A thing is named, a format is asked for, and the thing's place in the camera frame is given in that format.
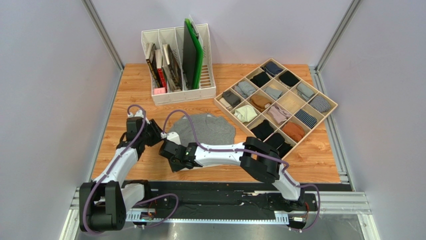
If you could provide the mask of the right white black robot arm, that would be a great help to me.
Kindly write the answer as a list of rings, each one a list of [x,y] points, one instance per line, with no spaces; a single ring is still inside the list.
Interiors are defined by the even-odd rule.
[[[255,137],[231,145],[191,142],[188,146],[166,139],[159,155],[168,160],[172,172],[208,166],[238,166],[253,179],[272,184],[289,204],[301,206],[304,203],[305,192],[287,172],[289,164],[281,160],[276,148]]]

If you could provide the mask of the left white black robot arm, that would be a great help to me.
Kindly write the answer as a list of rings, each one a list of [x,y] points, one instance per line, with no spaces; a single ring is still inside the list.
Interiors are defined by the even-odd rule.
[[[85,182],[79,188],[81,231],[97,234],[123,229],[128,210],[143,200],[146,193],[142,182],[127,186],[123,186],[123,183],[146,147],[162,141],[161,132],[154,119],[134,116],[126,120],[126,132],[121,135],[107,168],[93,181]]]

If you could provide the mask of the grey white underwear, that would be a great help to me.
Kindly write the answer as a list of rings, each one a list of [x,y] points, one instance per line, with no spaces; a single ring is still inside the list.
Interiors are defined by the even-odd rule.
[[[234,143],[236,129],[222,116],[203,113],[193,114],[190,118],[200,143],[208,145],[231,145]],[[169,131],[179,135],[183,146],[195,142],[191,124],[185,115],[176,121]]]

